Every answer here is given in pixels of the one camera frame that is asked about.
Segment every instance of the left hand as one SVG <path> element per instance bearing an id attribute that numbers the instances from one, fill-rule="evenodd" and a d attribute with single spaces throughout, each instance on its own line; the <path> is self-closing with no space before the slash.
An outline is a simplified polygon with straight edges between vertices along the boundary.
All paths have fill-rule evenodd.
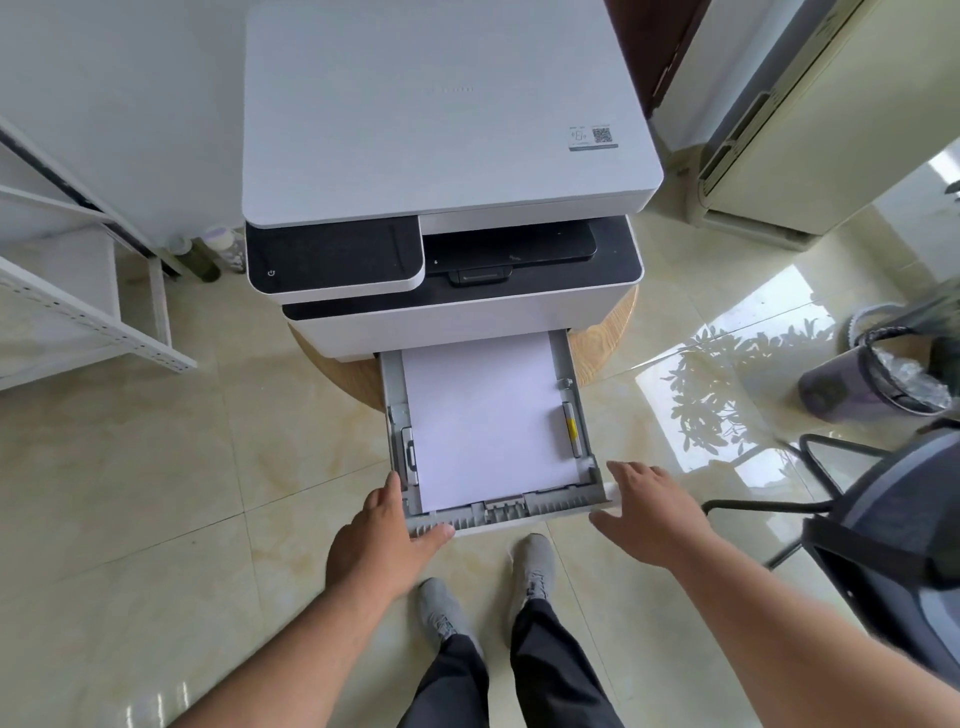
<path id="1" fill-rule="evenodd" d="M 353 522 L 333 539 L 326 557 L 326 587 L 357 578 L 389 603 L 413 588 L 427 562 L 451 538 L 453 526 L 447 523 L 410 538 L 400 477 L 391 472 L 384 486 L 367 496 Z"/>

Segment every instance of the paper tray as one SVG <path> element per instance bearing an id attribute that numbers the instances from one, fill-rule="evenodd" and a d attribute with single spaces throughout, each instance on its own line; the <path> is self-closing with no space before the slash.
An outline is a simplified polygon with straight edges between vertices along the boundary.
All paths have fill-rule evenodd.
<path id="1" fill-rule="evenodd" d="M 604 486 L 596 458 L 590 447 L 587 423 L 580 402 L 580 390 L 577 386 L 566 331 L 562 329 L 550 331 L 549 339 L 558 388 L 564 391 L 564 399 L 573 407 L 574 419 L 580 433 L 584 451 L 581 461 L 585 465 L 582 470 L 586 473 L 582 479 L 585 482 L 548 491 L 520 493 L 498 500 L 464 503 L 427 513 L 422 512 L 420 508 L 420 485 L 416 472 L 416 433 L 414 433 L 414 441 L 411 442 L 410 408 L 402 352 L 380 354 L 390 459 L 393 469 L 400 475 L 407 528 L 412 535 L 422 533 L 443 522 L 453 525 L 457 529 L 457 535 L 462 535 L 522 522 L 543 521 L 555 516 L 572 515 L 613 505 L 613 498 Z"/>

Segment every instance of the hand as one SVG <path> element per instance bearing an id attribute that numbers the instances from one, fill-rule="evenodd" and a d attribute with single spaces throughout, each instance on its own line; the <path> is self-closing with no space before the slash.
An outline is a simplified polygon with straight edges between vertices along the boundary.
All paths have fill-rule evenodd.
<path id="1" fill-rule="evenodd" d="M 418 539 L 410 538 L 400 477 L 390 473 L 384 486 L 367 496 L 353 522 L 333 539 L 326 557 L 326 587 L 357 578 L 389 604 L 410 591 L 423 567 L 452 537 L 453 526 L 443 523 Z"/>
<path id="2" fill-rule="evenodd" d="M 600 533 L 638 561 L 674 569 L 687 548 L 719 538 L 697 501 L 663 468 L 643 463 L 607 463 L 620 487 L 623 516 L 590 514 Z"/>

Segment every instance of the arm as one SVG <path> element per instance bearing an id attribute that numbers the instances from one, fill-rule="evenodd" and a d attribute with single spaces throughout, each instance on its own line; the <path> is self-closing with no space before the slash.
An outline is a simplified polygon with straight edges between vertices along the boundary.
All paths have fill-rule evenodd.
<path id="1" fill-rule="evenodd" d="M 666 471 L 608 465 L 623 516 L 590 519 L 638 561 L 673 573 L 764 726 L 960 726 L 960 693 L 720 538 Z"/>
<path id="2" fill-rule="evenodd" d="M 453 528 L 442 525 L 410 539 L 400 481 L 390 473 L 333 540 L 324 592 L 175 721 L 176 728 L 326 725 L 387 607 L 452 536 Z"/>

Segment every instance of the white paper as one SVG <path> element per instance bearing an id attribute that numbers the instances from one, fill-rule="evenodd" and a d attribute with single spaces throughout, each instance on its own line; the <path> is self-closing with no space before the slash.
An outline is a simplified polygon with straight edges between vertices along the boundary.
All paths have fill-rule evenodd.
<path id="1" fill-rule="evenodd" d="M 549 334 L 403 352 L 424 512 L 579 482 Z"/>

